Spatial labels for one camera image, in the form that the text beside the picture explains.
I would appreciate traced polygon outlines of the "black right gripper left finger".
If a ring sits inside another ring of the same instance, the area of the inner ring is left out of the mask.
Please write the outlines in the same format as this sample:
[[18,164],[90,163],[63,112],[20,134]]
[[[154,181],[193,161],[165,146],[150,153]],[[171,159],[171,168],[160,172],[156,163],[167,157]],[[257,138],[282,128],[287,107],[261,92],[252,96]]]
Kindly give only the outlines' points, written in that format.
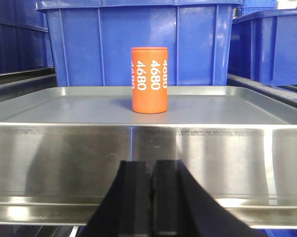
[[121,161],[82,237],[150,237],[150,173],[144,161]]

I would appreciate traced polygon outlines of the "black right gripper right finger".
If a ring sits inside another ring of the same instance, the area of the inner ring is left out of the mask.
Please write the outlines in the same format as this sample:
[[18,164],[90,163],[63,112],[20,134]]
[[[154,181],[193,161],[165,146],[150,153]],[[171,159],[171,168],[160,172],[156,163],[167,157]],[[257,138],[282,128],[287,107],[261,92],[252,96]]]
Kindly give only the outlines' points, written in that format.
[[155,237],[263,237],[216,202],[181,160],[158,160],[153,172]]

